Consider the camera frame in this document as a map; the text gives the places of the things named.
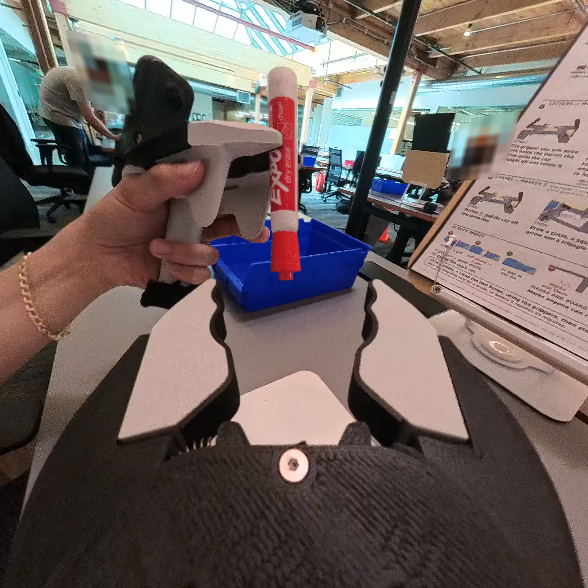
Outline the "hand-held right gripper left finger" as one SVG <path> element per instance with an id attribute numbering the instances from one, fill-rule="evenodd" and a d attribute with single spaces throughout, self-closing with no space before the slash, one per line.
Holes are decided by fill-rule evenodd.
<path id="1" fill-rule="evenodd" d="M 225 339 L 222 288 L 208 279 L 151 329 L 118 440 L 170 434 L 175 442 L 205 442 L 216 437 L 240 402 Z"/>

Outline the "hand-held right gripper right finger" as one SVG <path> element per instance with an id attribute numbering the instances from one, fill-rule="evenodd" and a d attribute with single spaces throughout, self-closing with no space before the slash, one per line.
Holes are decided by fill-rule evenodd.
<path id="1" fill-rule="evenodd" d="M 379 279 L 366 291 L 362 339 L 348 406 L 377 443 L 419 443 L 421 437 L 469 441 L 437 331 Z"/>

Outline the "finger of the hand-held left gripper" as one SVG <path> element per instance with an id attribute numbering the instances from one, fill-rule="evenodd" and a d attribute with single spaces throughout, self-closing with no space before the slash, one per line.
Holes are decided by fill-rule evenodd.
<path id="1" fill-rule="evenodd" d="M 237 159 L 279 149 L 283 139 L 257 123 L 197 121 L 188 124 L 188 143 L 196 159 Z"/>
<path id="2" fill-rule="evenodd" d="M 261 238 L 270 205 L 268 158 L 222 158 L 224 191 L 219 207 L 219 235 L 248 241 Z"/>

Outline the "red dry erase marker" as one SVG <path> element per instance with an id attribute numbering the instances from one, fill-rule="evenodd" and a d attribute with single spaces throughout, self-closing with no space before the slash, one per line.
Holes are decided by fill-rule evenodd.
<path id="1" fill-rule="evenodd" d="M 298 231 L 298 81 L 287 67 L 268 74 L 269 125 L 279 132 L 282 146 L 269 154 L 271 230 Z"/>

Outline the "red marker cap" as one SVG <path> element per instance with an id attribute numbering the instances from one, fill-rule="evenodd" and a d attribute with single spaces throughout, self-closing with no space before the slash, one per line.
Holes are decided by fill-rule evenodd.
<path id="1" fill-rule="evenodd" d="M 270 271 L 280 281 L 292 281 L 300 272 L 300 252 L 297 231 L 272 233 Z"/>

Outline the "blue plastic bin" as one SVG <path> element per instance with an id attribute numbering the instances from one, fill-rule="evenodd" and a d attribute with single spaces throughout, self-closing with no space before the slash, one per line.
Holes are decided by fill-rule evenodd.
<path id="1" fill-rule="evenodd" d="M 271 243 L 238 237 L 211 242 L 219 251 L 217 279 L 248 312 L 351 288 L 371 246 L 316 219 L 299 219 L 301 271 L 282 281 L 270 270 Z"/>

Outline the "small white whiteboard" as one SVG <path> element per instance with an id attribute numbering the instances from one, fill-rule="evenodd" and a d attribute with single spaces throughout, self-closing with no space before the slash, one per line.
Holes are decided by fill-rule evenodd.
<path id="1" fill-rule="evenodd" d="M 337 445 L 355 421 L 322 379 L 298 371 L 240 397 L 232 417 L 251 445 Z"/>

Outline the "person's left forearm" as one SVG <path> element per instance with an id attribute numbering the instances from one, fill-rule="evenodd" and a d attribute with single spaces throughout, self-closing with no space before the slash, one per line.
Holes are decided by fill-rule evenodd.
<path id="1" fill-rule="evenodd" d="M 49 341 L 64 337 L 73 320 L 62 262 L 40 256 L 1 273 L 1 384 Z"/>

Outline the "person's left hand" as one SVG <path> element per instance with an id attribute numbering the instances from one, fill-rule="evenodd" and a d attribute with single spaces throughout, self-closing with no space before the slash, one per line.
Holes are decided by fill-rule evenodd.
<path id="1" fill-rule="evenodd" d="M 66 265 L 73 320 L 108 290 L 145 288 L 159 277 L 162 262 L 176 280 L 199 285 L 219 258 L 209 245 L 223 238 L 219 217 L 205 226 L 204 243 L 181 243 L 165 233 L 171 203 L 183 203 L 204 176 L 197 161 L 130 175 L 27 259 L 36 255 Z"/>

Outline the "black mesh office chair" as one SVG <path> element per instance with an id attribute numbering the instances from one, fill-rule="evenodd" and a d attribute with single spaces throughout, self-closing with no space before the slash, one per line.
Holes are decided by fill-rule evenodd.
<path id="1" fill-rule="evenodd" d="M 340 190 L 340 188 L 345 187 L 346 185 L 346 180 L 342 179 L 342 150 L 339 148 L 328 148 L 327 152 L 328 163 L 321 195 L 321 200 L 323 202 L 327 202 L 331 197 L 336 199 L 346 198 L 346 195 L 342 194 Z"/>

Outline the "instruction sheet on stand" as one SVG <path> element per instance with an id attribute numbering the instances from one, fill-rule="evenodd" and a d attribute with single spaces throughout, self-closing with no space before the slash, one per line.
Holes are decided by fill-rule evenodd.
<path id="1" fill-rule="evenodd" d="M 489 176 L 489 172 L 480 177 Z M 474 181 L 463 182 L 415 253 L 421 251 L 423 241 L 428 243 L 435 228 Z M 410 270 L 409 265 L 408 273 L 417 289 L 451 310 L 433 323 L 478 370 L 543 415 L 560 422 L 574 418 L 587 401 L 587 361 L 474 305 L 437 281 Z"/>

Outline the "ceiling projector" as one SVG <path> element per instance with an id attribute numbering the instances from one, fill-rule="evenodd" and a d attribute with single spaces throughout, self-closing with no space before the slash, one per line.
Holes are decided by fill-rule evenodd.
<path id="1" fill-rule="evenodd" d="M 284 34 L 310 45 L 326 37 L 326 21 L 320 13 L 297 11 L 286 21 Z"/>

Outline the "black pillar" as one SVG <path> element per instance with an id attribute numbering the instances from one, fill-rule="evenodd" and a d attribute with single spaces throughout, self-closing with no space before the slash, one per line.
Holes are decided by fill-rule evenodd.
<path id="1" fill-rule="evenodd" d="M 408 55 L 414 27 L 422 1 L 403 1 L 399 20 L 394 32 L 391 50 L 378 105 L 375 110 L 369 140 L 365 149 L 362 167 L 353 195 L 345 232 L 356 239 L 364 240 L 369 214 L 366 211 L 367 198 L 378 167 L 378 158 L 386 134 L 390 114 L 393 109 L 403 67 Z"/>

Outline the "printed instruction sheet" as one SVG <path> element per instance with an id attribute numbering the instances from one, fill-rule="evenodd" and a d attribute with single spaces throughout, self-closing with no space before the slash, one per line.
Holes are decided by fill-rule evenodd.
<path id="1" fill-rule="evenodd" d="M 587 360 L 587 24 L 409 269 Z"/>

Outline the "black monitor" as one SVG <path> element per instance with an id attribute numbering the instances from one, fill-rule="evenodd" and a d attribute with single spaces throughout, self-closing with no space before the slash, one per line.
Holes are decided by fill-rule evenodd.
<path id="1" fill-rule="evenodd" d="M 454 113 L 415 113 L 412 151 L 448 153 Z"/>

